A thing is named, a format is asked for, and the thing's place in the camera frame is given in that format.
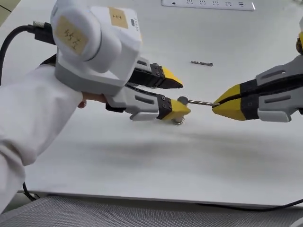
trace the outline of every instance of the white sleeve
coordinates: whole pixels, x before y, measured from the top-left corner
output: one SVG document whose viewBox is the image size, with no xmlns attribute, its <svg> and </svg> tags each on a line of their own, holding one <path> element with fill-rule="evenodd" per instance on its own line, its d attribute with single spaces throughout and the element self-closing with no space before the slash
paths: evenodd
<svg viewBox="0 0 303 227">
<path fill-rule="evenodd" d="M 42 65 L 22 82 L 0 87 L 0 213 L 21 188 L 24 166 L 45 151 L 83 99 L 54 69 Z"/>
</svg>

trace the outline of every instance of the metal screw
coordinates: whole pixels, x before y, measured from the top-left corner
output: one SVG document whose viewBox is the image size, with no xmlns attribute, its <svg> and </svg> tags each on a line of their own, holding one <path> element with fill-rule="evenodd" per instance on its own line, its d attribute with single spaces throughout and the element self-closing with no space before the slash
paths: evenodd
<svg viewBox="0 0 303 227">
<path fill-rule="evenodd" d="M 181 102 L 183 105 L 186 105 L 186 106 L 187 106 L 187 104 L 188 104 L 188 98 L 183 97 L 183 96 L 179 97 L 179 98 L 178 98 L 178 101 Z M 173 122 L 175 125 L 181 125 L 181 124 L 183 124 L 183 122 L 184 122 L 184 116 L 179 117 L 179 118 L 172 119 L 172 122 Z"/>
</svg>

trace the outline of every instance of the white table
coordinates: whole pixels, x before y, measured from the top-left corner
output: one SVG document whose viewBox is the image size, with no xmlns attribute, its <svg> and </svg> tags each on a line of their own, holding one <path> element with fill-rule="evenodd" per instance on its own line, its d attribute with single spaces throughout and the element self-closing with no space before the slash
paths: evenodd
<svg viewBox="0 0 303 227">
<path fill-rule="evenodd" d="M 54 0 L 22 0 L 0 28 L 49 21 Z M 303 8 L 292 0 L 255 0 L 257 11 L 168 8 L 160 0 L 89 0 L 138 12 L 142 56 L 165 65 L 183 89 L 171 98 L 214 101 L 234 84 L 291 61 Z M 55 52 L 30 34 L 9 48 L 4 83 Z M 189 62 L 213 62 L 213 67 Z M 182 126 L 131 122 L 98 103 L 77 110 L 37 162 L 26 168 L 33 192 L 149 200 L 281 205 L 303 197 L 303 118 L 238 122 L 190 106 Z"/>
</svg>

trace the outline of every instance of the power strip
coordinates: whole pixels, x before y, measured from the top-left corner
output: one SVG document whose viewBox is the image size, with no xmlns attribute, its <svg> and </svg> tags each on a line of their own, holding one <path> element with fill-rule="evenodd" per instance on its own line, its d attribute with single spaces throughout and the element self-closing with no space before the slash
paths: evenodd
<svg viewBox="0 0 303 227">
<path fill-rule="evenodd" d="M 242 0 L 162 0 L 162 5 L 205 9 L 256 10 L 253 2 Z"/>
</svg>

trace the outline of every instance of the beige sticker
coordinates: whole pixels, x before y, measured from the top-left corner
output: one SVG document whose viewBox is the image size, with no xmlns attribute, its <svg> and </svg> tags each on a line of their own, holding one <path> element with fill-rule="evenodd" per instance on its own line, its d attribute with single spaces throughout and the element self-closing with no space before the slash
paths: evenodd
<svg viewBox="0 0 303 227">
<path fill-rule="evenodd" d="M 116 9 L 114 7 L 108 7 L 110 20 L 113 26 L 128 28 L 126 16 L 123 10 Z"/>
<path fill-rule="evenodd" d="M 66 17 L 59 18 L 55 35 L 76 54 L 82 54 L 89 39 Z"/>
</svg>

